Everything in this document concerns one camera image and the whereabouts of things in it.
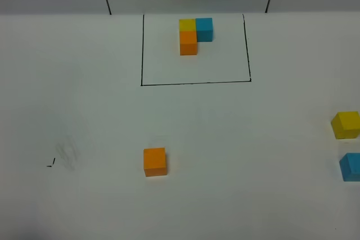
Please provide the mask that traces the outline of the template orange cube block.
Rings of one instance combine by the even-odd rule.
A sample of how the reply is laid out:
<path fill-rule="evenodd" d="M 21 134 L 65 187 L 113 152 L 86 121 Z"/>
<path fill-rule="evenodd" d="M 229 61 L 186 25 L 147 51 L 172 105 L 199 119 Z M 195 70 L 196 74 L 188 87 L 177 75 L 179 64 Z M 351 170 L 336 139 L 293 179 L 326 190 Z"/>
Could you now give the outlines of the template orange cube block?
<path fill-rule="evenodd" d="M 179 51 L 181 56 L 197 55 L 197 33 L 196 31 L 179 32 Z"/>

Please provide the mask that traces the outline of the template yellow cube block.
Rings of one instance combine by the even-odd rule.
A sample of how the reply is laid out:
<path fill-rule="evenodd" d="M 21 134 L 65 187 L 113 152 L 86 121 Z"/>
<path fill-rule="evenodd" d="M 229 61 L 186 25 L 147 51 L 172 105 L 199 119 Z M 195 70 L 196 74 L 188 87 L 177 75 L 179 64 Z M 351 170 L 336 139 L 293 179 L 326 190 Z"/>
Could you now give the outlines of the template yellow cube block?
<path fill-rule="evenodd" d="M 196 31 L 195 19 L 179 19 L 179 31 Z"/>

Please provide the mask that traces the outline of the template blue cube block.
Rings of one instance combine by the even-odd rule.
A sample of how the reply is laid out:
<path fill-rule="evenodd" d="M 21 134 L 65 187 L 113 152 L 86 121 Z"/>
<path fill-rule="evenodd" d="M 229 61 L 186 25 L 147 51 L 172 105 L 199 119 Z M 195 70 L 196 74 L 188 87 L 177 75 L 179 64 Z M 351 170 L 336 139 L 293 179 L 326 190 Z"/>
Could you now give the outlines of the template blue cube block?
<path fill-rule="evenodd" d="M 196 35 L 198 42 L 213 41 L 213 19 L 212 18 L 196 18 Z"/>

